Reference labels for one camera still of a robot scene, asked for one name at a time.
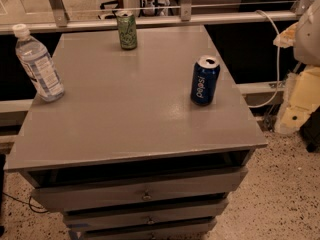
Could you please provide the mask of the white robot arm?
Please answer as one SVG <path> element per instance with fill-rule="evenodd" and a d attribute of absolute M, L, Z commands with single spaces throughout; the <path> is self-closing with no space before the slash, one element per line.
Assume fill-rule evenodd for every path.
<path fill-rule="evenodd" d="M 300 73 L 288 74 L 275 122 L 277 133 L 291 134 L 320 106 L 320 0 L 315 0 L 297 23 L 278 34 L 273 44 L 292 46 L 294 58 L 305 65 Z"/>

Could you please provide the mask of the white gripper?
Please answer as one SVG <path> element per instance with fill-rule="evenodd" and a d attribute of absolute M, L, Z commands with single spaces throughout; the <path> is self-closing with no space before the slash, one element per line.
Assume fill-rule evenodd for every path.
<path fill-rule="evenodd" d="M 280 48 L 294 45 L 297 23 L 290 25 L 276 36 L 273 44 Z M 297 76 L 289 101 L 290 107 L 279 111 L 275 131 L 289 135 L 297 132 L 309 115 L 320 106 L 320 67 L 307 65 Z"/>

